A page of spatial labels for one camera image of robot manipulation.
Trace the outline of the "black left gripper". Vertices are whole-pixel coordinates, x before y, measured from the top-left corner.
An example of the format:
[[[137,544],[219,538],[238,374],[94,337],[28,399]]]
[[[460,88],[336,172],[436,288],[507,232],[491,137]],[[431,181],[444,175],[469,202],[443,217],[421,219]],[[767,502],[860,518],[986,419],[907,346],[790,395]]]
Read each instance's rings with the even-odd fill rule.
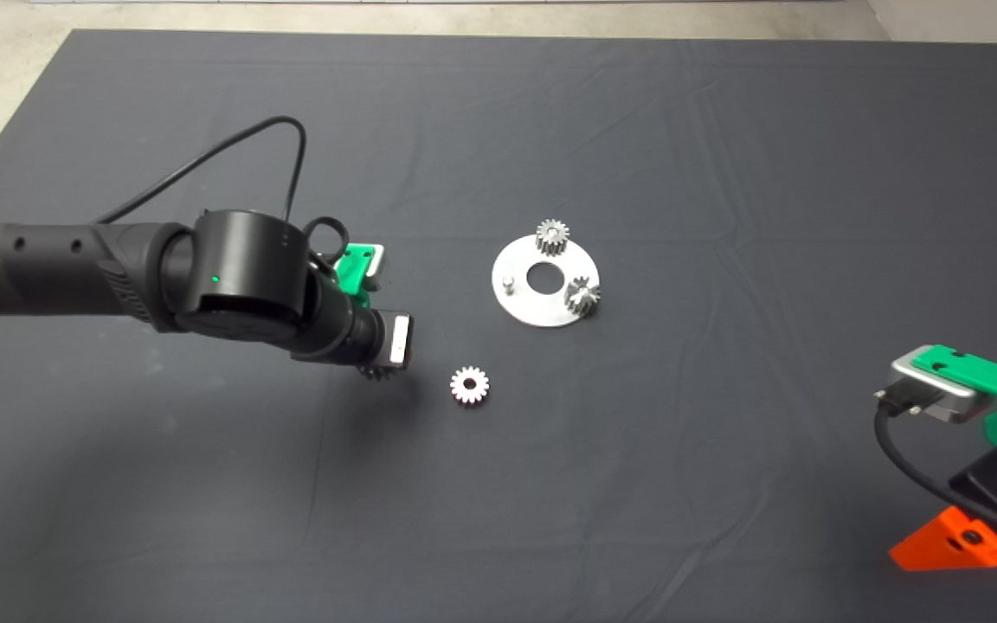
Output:
[[[405,311],[361,309],[351,336],[360,348],[360,372],[400,372],[412,360],[415,319]]]

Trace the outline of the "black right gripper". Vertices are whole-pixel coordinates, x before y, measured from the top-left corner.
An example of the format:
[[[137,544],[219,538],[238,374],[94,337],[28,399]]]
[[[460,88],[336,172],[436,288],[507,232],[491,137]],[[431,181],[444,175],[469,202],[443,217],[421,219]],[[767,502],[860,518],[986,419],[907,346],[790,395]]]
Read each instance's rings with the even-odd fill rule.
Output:
[[[950,478],[949,488],[997,511],[997,448]],[[890,548],[889,557],[907,572],[997,568],[997,533],[950,506]]]

